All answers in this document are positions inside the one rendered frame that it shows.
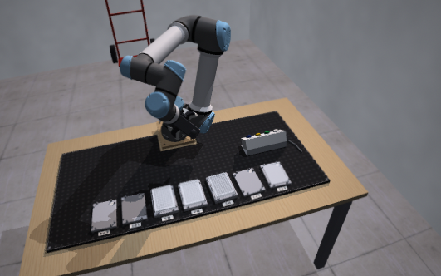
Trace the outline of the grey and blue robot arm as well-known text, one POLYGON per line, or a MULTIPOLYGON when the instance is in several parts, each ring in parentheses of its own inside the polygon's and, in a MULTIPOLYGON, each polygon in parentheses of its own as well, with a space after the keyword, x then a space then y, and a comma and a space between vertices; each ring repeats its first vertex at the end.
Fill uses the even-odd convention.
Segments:
POLYGON ((212 125, 215 113, 212 112, 210 101, 218 59, 228 50, 230 39, 231 29, 227 23, 189 15, 172 22, 168 30, 138 56, 126 56, 122 59, 122 76, 156 86, 154 92, 147 96, 145 108, 159 122, 164 123, 161 133, 166 140, 178 142, 187 136, 194 140, 198 133, 206 133, 212 125), (180 43, 186 42, 197 43, 200 52, 194 96, 189 104, 185 104, 177 96, 184 81, 185 67, 170 60, 164 66, 160 65, 180 43), (197 113, 198 117, 187 120, 180 115, 179 118, 179 110, 184 112, 183 108, 197 113), (177 122, 174 123, 175 121, 177 122), (178 140, 168 129, 168 126, 172 127, 168 125, 171 123, 180 130, 178 140))

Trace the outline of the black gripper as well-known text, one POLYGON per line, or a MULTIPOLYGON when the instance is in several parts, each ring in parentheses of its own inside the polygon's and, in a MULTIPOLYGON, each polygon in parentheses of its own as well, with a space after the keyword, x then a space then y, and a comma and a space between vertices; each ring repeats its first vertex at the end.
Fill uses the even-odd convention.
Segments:
MULTIPOLYGON (((184 112, 179 110, 179 118, 180 118, 180 115, 183 116, 187 120, 191 120, 192 118, 195 118, 195 117, 197 118, 198 117, 198 114, 193 112, 193 111, 189 111, 189 110, 187 110, 185 108, 183 108, 183 111, 184 112), (185 114, 185 112, 186 112, 186 114, 185 114)), ((179 118, 177 119, 177 121, 179 120, 179 118)), ((174 123, 176 123, 177 121, 175 121, 174 123)), ((168 129, 171 131, 172 136, 176 140, 178 140, 179 139, 180 130, 176 126, 173 125, 174 123, 169 124, 172 127, 168 126, 168 129)))

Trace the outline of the white control panel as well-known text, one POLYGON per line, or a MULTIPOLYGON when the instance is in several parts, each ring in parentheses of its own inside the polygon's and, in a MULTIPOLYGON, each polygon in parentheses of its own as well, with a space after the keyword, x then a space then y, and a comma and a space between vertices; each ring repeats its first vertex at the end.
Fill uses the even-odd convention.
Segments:
MULTIPOLYGON (((287 141, 289 141, 287 133, 282 130, 273 130, 270 132, 265 131, 262 134, 257 133, 254 136, 243 137, 241 140, 241 147, 247 156, 286 147, 287 141)), ((302 150, 296 144, 293 142, 291 143, 295 145, 300 152, 302 152, 302 150)))

